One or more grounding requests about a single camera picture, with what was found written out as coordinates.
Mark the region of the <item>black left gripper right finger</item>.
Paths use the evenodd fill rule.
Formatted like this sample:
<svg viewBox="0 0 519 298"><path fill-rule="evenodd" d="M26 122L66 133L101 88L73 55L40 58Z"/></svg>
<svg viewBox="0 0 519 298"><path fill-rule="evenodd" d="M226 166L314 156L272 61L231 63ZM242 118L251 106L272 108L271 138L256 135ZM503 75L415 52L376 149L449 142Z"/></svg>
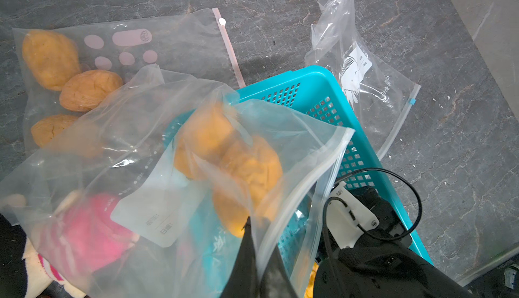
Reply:
<svg viewBox="0 0 519 298"><path fill-rule="evenodd" d="M297 298L277 246L269 259L259 289L260 298Z"/></svg>

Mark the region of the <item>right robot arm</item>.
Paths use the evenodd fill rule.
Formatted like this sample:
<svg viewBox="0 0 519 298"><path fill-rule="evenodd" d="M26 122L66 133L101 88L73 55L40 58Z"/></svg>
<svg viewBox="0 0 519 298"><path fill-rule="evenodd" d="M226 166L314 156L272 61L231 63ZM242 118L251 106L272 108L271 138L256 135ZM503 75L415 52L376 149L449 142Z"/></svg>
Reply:
<svg viewBox="0 0 519 298"><path fill-rule="evenodd" d="M412 251L414 240L392 205L371 186L340 182L327 204L308 297L471 297Z"/></svg>

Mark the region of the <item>wrinkled brown potato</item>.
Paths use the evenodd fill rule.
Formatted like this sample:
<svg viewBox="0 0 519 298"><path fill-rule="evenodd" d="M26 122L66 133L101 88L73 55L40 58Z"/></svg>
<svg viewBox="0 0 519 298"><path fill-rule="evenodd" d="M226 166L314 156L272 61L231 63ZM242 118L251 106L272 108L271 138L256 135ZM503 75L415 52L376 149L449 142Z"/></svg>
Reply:
<svg viewBox="0 0 519 298"><path fill-rule="evenodd" d="M50 91L61 91L81 73L75 42L57 32L29 31L22 43L22 56L36 81Z"/></svg>

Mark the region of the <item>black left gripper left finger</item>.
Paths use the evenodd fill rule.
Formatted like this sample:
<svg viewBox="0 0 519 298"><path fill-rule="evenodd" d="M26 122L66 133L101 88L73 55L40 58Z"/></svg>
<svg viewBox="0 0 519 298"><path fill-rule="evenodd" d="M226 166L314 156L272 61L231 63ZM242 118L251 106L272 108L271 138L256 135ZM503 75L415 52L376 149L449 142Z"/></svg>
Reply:
<svg viewBox="0 0 519 298"><path fill-rule="evenodd" d="M243 230L245 232L241 246L221 298L259 297L258 271L250 218L247 218Z"/></svg>

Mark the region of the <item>clear pink-print zipper bag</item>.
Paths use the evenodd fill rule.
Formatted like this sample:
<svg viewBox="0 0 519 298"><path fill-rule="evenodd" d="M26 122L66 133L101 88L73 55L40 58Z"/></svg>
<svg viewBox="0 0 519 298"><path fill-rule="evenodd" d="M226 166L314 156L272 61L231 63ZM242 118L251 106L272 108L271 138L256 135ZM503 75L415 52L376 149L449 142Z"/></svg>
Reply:
<svg viewBox="0 0 519 298"><path fill-rule="evenodd" d="M22 56L24 37L31 30L13 30L16 53L28 103L23 133L27 155L39 147L31 127L52 115L71 111L59 104L61 91L43 88L32 75ZM123 82L144 66L157 64L162 69L223 82L238 90L245 87L237 57L219 9L201 9L191 14L119 22L88 24L49 30L74 41L81 73L103 69L116 73Z"/></svg>

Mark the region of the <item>wrinkled tan potato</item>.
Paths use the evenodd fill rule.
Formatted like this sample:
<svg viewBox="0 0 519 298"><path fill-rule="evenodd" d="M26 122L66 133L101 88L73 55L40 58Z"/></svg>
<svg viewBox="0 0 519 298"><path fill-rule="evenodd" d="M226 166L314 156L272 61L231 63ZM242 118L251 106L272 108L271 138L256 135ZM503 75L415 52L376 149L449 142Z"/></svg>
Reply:
<svg viewBox="0 0 519 298"><path fill-rule="evenodd" d="M36 145L50 151L76 154L94 158L104 151L99 138L99 127L91 121L80 121L79 117L58 114L47 117L31 127Z"/></svg>

